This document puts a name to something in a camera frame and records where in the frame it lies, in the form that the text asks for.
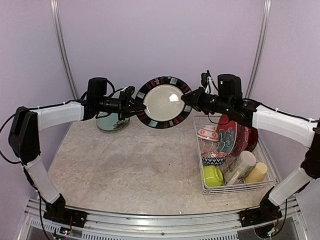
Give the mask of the black rimmed striped plate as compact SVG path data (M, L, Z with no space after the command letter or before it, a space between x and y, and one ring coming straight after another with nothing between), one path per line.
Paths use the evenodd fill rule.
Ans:
M146 106L136 116L144 125L154 129L179 125L192 111L192 107L182 100L182 96L191 91L187 83L174 76L151 79L136 94L135 100Z

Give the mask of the light blue floral plate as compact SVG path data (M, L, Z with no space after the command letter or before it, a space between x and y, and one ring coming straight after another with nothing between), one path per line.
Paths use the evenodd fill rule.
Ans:
M96 119L96 126L104 132L121 131L130 123L130 119L119 120L117 113L101 112Z

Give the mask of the red teal patterned plate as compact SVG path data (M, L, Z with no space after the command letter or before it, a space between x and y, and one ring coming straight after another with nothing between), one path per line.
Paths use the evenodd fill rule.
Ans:
M237 138L237 123L229 120L228 116L222 114L219 118L217 129L219 146L218 152L228 155L233 151Z

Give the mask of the pink polka dot plate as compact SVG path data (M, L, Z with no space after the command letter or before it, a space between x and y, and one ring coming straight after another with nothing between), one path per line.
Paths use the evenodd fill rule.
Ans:
M248 146L248 139L249 128L237 124L236 141L231 155L237 157L241 152L243 152Z

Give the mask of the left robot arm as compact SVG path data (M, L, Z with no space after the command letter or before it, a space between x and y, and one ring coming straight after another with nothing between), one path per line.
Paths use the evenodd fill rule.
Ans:
M124 120L146 109L144 104L132 98L135 87L123 88L114 98L107 95L110 84L107 78L94 77L88 81L87 91L80 99L35 108L21 106L10 116L12 125L8 143L28 182L45 202L45 219L61 223L76 219L84 221L87 213L66 207L64 197L53 185L41 159L39 133L54 126L90 120L101 112L116 113L119 120Z

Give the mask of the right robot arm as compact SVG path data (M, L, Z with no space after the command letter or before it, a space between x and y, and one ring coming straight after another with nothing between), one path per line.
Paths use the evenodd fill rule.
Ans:
M319 120L292 115L256 100L243 98L241 79L233 74L218 75L217 94L209 94L199 87L184 94L181 99L198 112L206 115L224 114L244 127L266 130L308 148L301 165L271 188L260 201L259 207L240 212L245 220L266 222L269 218L282 217L280 205L320 177Z

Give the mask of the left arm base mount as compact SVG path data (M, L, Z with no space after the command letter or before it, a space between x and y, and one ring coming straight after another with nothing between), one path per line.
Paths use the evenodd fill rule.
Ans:
M43 217L55 223L84 228L87 215L85 211L63 208L58 211L48 209L44 212Z

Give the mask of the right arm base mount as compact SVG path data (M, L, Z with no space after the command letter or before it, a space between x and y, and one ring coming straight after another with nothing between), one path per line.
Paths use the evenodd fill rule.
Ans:
M239 212L240 223L243 228L274 221L282 216L282 212L279 209L269 212L268 210L262 211L260 207L247 208Z

